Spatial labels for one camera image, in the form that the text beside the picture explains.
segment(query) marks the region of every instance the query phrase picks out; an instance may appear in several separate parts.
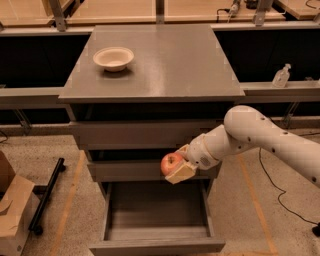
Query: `drawer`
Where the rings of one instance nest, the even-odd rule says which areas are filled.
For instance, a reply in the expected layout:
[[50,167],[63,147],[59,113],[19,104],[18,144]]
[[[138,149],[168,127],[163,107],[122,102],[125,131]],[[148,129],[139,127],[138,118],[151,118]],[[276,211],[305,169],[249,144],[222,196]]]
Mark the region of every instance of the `drawer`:
[[80,149],[174,147],[216,127],[215,120],[71,122]]
[[[165,179],[160,171],[160,160],[89,162],[88,169],[95,182]],[[219,170],[220,165],[206,171],[198,170],[193,179],[209,182],[217,177]]]
[[[94,181],[163,180],[161,159],[174,148],[90,150],[88,169]],[[220,165],[207,171],[197,171],[194,178],[212,180]]]
[[105,221],[94,255],[209,253],[225,242],[213,232],[207,192],[200,180],[103,183]]

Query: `bowl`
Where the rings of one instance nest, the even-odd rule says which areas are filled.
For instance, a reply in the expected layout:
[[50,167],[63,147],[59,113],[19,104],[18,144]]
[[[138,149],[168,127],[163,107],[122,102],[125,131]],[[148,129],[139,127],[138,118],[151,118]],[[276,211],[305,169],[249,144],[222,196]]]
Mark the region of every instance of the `bowl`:
[[127,48],[109,47],[96,52],[93,61],[109,72],[119,72],[124,70],[133,58],[133,52]]

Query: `cable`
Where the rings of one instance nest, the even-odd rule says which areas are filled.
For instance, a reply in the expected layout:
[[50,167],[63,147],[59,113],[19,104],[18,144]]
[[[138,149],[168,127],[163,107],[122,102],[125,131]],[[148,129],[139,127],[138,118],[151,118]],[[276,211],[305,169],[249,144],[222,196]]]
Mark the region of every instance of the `cable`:
[[9,139],[8,135],[5,134],[5,132],[0,130],[0,133],[5,137],[3,140],[0,140],[0,143],[3,143],[3,142],[5,142],[5,141],[7,141]]
[[310,5],[309,2],[311,2],[311,1],[318,1],[319,2],[320,0],[307,0],[305,3],[306,6],[312,8],[312,9],[320,9],[320,7],[315,7],[315,6]]
[[267,170],[266,170],[266,168],[264,167],[264,164],[263,164],[263,162],[262,162],[262,158],[261,158],[261,148],[259,149],[259,161],[260,161],[260,164],[261,164],[261,166],[262,166],[263,171],[264,171],[265,174],[267,175],[267,177],[268,177],[269,181],[271,182],[271,184],[272,184],[276,189],[278,189],[278,190],[281,191],[281,193],[278,195],[278,202],[280,203],[280,205],[281,205],[283,208],[285,208],[288,212],[296,215],[297,217],[299,217],[299,218],[302,219],[303,221],[308,222],[308,223],[311,223],[311,224],[314,224],[314,225],[319,225],[318,223],[316,223],[316,222],[314,222],[314,221],[310,221],[310,220],[305,219],[305,218],[302,217],[300,214],[298,214],[298,213],[290,210],[288,207],[286,207],[286,206],[282,203],[282,201],[281,201],[280,199],[281,199],[281,197],[282,197],[284,194],[287,193],[287,191],[284,190],[284,189],[282,189],[282,188],[280,188],[280,187],[278,187],[278,186],[273,182],[270,174],[267,172]]
[[217,23],[219,23],[219,12],[220,11],[225,11],[225,12],[229,13],[230,9],[224,8],[224,9],[218,9],[217,10]]

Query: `apple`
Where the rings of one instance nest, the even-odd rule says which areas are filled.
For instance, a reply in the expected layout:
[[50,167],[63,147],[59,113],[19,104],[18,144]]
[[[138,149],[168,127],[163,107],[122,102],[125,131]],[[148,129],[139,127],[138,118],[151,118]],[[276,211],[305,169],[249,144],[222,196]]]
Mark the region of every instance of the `apple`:
[[183,163],[184,159],[179,153],[169,153],[161,161],[161,171],[164,176],[167,176],[172,171],[175,171]]

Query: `cabinet top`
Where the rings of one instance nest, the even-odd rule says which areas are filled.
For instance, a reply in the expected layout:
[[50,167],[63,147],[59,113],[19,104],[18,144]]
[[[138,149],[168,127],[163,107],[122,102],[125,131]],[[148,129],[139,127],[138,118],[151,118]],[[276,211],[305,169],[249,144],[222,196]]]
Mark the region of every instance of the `cabinet top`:
[[[134,60],[121,72],[104,71],[93,55],[107,47],[129,48]],[[243,95],[209,25],[111,25],[95,27],[59,100],[233,101]]]

